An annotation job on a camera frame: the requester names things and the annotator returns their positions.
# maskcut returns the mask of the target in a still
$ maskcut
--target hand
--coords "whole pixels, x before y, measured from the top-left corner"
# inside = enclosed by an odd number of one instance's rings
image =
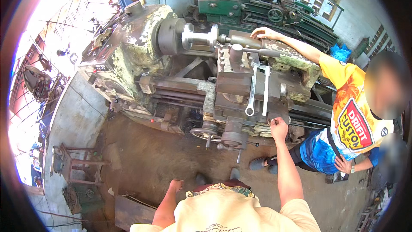
[[[275,142],[284,142],[286,135],[288,134],[288,124],[285,123],[283,118],[276,117],[270,122],[270,132],[272,133],[273,139]]]
[[[282,40],[285,35],[275,32],[272,29],[269,29],[268,27],[260,27],[260,28],[256,28],[252,34],[250,35],[251,38],[268,38],[268,39],[275,39],[275,40]]]
[[[183,180],[173,179],[170,182],[169,190],[174,190],[175,192],[179,192],[182,188],[183,188]]]
[[[346,174],[350,174],[351,173],[351,169],[352,169],[352,161],[348,162],[345,157],[343,157],[343,155],[341,154],[340,157],[342,158],[339,159],[337,156],[335,157],[335,167],[343,173]]]

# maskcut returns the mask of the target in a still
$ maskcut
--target wooden plank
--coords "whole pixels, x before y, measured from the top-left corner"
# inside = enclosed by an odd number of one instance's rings
[[[115,198],[115,225],[126,231],[136,223],[152,224],[155,209],[116,195]]]

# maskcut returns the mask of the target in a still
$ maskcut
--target green lathe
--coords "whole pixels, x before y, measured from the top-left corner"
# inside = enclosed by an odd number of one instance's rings
[[[266,26],[325,52],[338,39],[330,27],[313,18],[317,8],[296,0],[198,0],[198,10],[223,34]]]

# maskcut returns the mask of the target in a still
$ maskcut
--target shoe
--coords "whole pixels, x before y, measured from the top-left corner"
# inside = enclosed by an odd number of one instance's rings
[[[230,171],[229,180],[230,180],[230,179],[237,179],[237,180],[240,179],[239,169],[237,169],[237,168],[232,168],[232,170]]]
[[[265,167],[265,160],[266,157],[261,157],[258,159],[254,159],[249,163],[250,170],[259,170]]]
[[[278,165],[274,165],[274,166],[270,165],[268,170],[269,170],[269,173],[276,175],[278,173]]]
[[[195,180],[196,180],[197,185],[207,185],[208,184],[207,183],[207,178],[202,173],[197,173]]]

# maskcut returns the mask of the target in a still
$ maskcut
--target dirt floor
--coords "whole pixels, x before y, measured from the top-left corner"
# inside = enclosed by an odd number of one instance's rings
[[[103,128],[104,139],[96,144],[104,145],[102,156],[112,162],[103,167],[100,176],[105,183],[100,191],[106,202],[104,210],[96,214],[114,220],[114,197],[108,193],[136,194],[145,203],[158,206],[173,178],[184,179],[185,187],[177,195],[183,200],[185,192],[195,188],[195,175],[204,173],[213,183],[229,178],[232,167],[241,173],[241,181],[250,185],[262,206],[280,210],[277,176],[267,169],[250,171],[253,158],[276,154],[276,147],[250,146],[242,153],[241,163],[236,163],[237,153],[219,151],[215,145],[209,150],[205,140],[193,136],[178,136],[152,129],[131,121],[122,114],[107,121]],[[326,184],[325,175],[297,168],[300,174],[305,200],[322,232],[352,232],[358,225],[360,213],[368,200],[366,172],[350,175],[349,180]],[[121,231],[113,222],[95,223],[89,231]]]

